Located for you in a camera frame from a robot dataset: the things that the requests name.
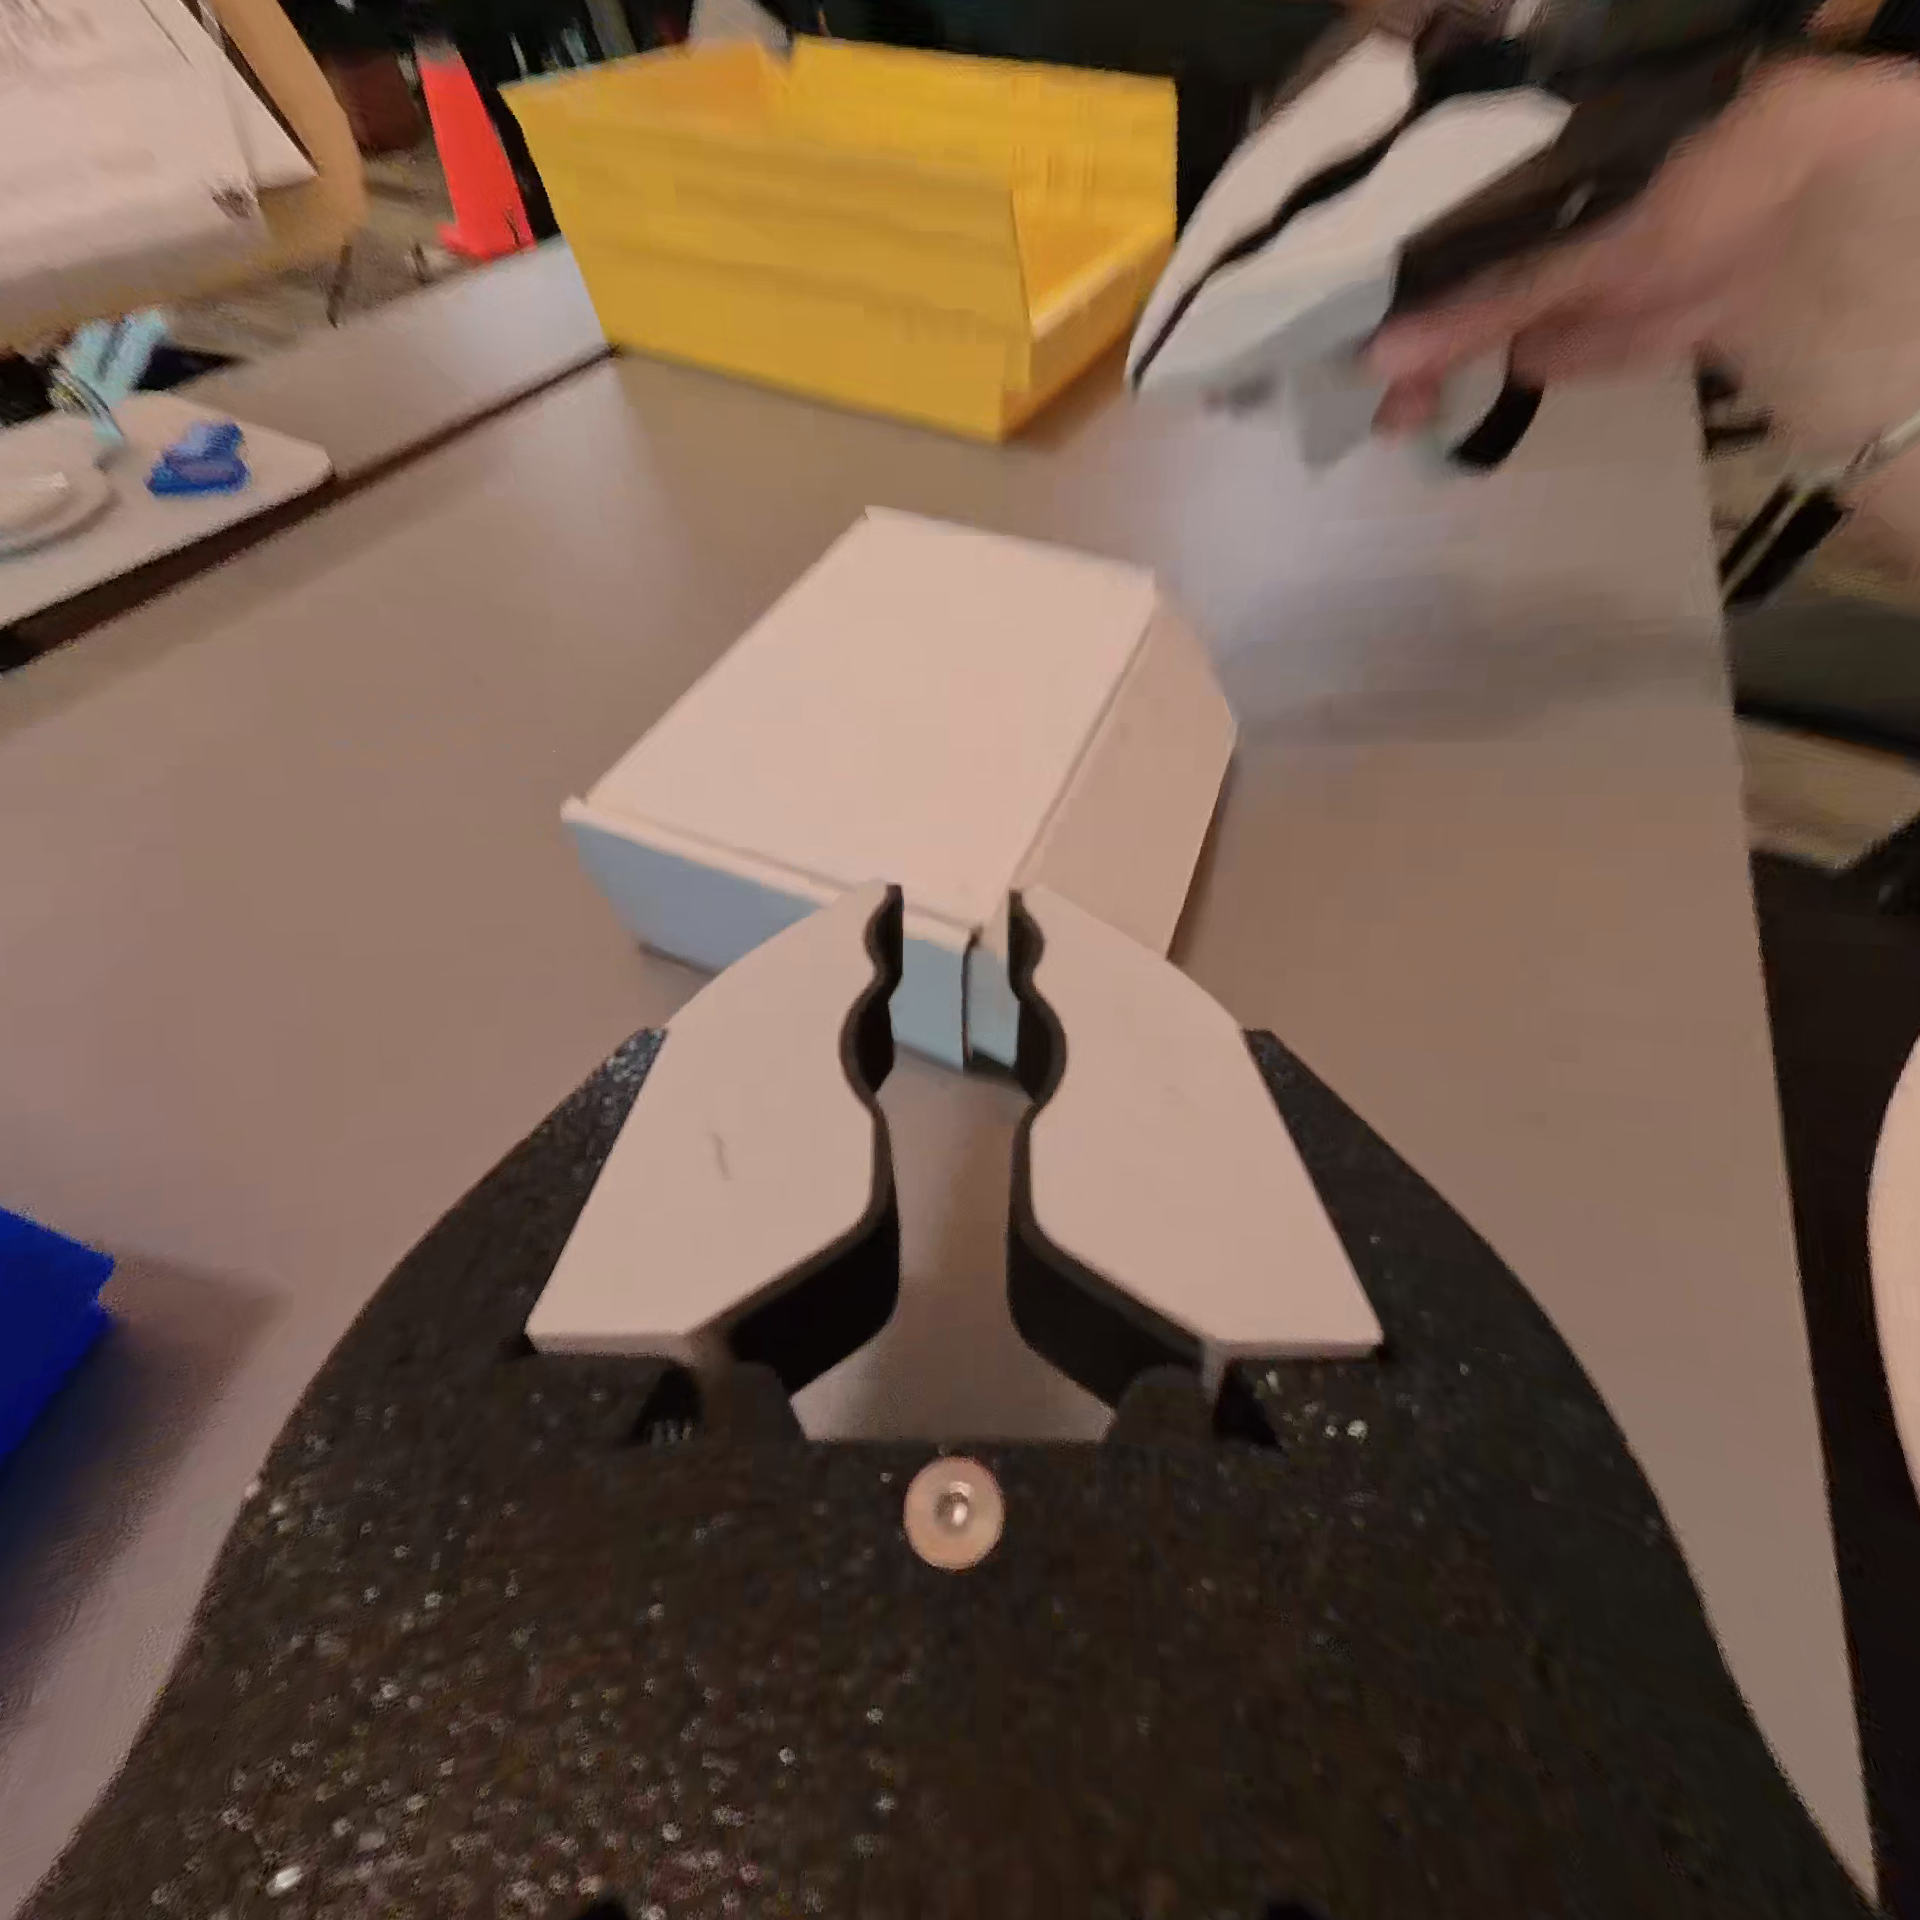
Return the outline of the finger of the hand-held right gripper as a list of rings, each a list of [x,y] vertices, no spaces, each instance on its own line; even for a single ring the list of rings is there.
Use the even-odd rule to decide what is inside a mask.
[[[1357,270],[1308,230],[1313,184],[1341,168],[1368,172],[1418,106],[1418,40],[1370,32],[1277,103],[1225,160],[1193,211],[1168,268],[1168,307],[1250,304],[1304,310],[1333,296]]]
[[[1548,152],[1569,119],[1552,91],[1458,93],[1418,112],[1351,182],[1201,270],[1137,344],[1132,389],[1207,398],[1357,342],[1385,318],[1409,245]]]

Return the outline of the tan board with instruction sheet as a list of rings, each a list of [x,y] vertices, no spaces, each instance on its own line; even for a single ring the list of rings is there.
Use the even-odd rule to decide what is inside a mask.
[[[315,268],[368,184],[274,3],[3,4],[3,344]]]

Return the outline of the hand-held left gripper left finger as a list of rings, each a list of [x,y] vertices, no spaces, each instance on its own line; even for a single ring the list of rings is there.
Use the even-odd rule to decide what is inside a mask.
[[[881,1088],[903,916],[865,883],[669,1019],[525,1319],[536,1351],[807,1388],[876,1339],[901,1286]]]

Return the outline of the small blue clip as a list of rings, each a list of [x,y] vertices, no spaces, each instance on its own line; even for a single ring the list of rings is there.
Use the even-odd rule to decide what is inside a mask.
[[[160,499],[229,496],[249,484],[247,436],[232,418],[195,421],[147,475],[147,492]]]

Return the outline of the white board stand base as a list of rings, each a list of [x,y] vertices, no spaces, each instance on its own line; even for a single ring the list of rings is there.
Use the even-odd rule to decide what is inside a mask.
[[[40,526],[19,533],[5,518],[5,627],[274,512],[335,475],[325,446],[177,392],[135,392],[117,410],[117,422],[119,448],[108,448],[72,413],[5,427],[5,493],[17,496],[53,474],[69,480]],[[155,462],[200,422],[241,427],[247,483],[234,492],[153,493]]]

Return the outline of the person's right hand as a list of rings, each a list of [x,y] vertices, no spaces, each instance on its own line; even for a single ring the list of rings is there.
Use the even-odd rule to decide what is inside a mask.
[[[1915,188],[1913,63],[1773,63],[1616,216],[1385,323],[1375,426],[1427,426],[1492,355],[1540,389],[1708,355],[1873,429],[1915,402]]]

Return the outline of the person's white shirt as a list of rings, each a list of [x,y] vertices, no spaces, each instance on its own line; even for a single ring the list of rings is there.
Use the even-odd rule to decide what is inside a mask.
[[[1865,1190],[1880,1362],[1908,1485],[1919,1490],[1919,1044],[1880,1125]]]

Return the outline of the blue plastic bin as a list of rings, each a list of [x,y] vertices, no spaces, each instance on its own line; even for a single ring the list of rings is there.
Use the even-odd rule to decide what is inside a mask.
[[[112,1270],[108,1252],[3,1212],[3,1460],[105,1333]]]

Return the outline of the yellow plastic bin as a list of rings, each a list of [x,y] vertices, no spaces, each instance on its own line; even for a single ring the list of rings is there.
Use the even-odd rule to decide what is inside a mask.
[[[505,87],[609,342],[1001,443],[1132,334],[1170,80],[705,39]]]

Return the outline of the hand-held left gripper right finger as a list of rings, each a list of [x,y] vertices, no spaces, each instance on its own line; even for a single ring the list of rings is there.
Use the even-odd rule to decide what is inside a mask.
[[[1164,954],[1050,887],[1011,896],[1007,1303],[1097,1402],[1176,1368],[1370,1359],[1384,1328],[1249,1032]]]

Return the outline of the white cardboard box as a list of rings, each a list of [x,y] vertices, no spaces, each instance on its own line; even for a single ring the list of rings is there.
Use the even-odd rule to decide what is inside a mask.
[[[1009,1069],[1011,896],[1167,954],[1234,744],[1152,572],[872,507],[562,822],[641,946],[707,973],[892,883],[897,1040]]]

